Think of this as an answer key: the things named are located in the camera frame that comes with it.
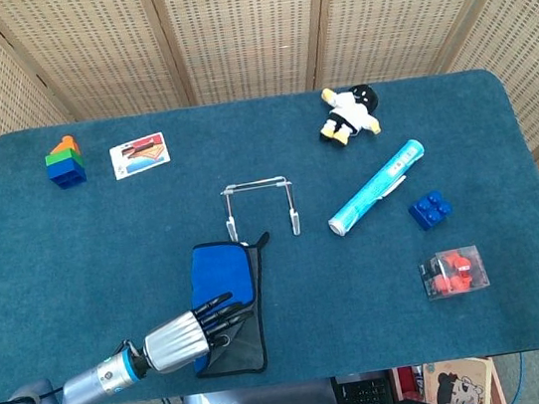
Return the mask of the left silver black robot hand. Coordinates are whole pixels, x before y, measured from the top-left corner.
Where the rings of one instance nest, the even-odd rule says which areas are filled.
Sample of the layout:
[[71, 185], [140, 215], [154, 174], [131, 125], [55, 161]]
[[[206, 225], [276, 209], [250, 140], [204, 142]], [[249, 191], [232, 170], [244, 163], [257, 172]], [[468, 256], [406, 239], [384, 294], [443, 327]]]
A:
[[228, 329], [253, 317], [250, 305], [223, 293], [161, 324], [145, 336], [142, 357], [159, 373], [171, 373], [227, 343]]

